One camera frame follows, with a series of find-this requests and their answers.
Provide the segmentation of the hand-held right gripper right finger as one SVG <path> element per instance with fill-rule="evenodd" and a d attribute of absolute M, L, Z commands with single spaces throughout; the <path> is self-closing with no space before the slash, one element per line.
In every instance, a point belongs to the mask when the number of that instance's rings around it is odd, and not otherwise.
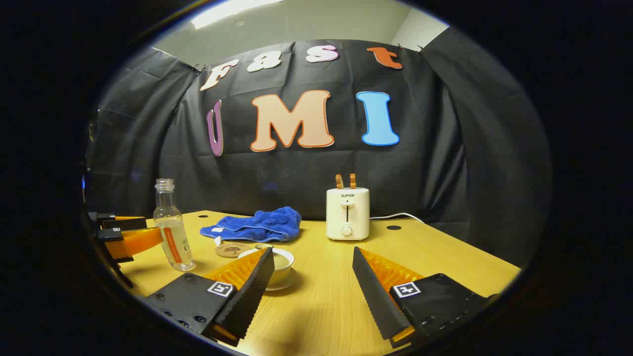
<path fill-rule="evenodd" d="M 352 268 L 382 338 L 394 348 L 437 339 L 497 298 L 479 295 L 445 273 L 423 276 L 360 247 Z"/>

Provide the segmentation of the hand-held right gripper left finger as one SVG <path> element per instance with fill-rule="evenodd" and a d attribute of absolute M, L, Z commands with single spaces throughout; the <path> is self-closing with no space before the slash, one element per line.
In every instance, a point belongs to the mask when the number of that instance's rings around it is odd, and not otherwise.
<path fill-rule="evenodd" d="M 264 248 L 206 276 L 184 273 L 145 299 L 183 327 L 236 347 L 246 337 L 274 270 L 272 249 Z"/>

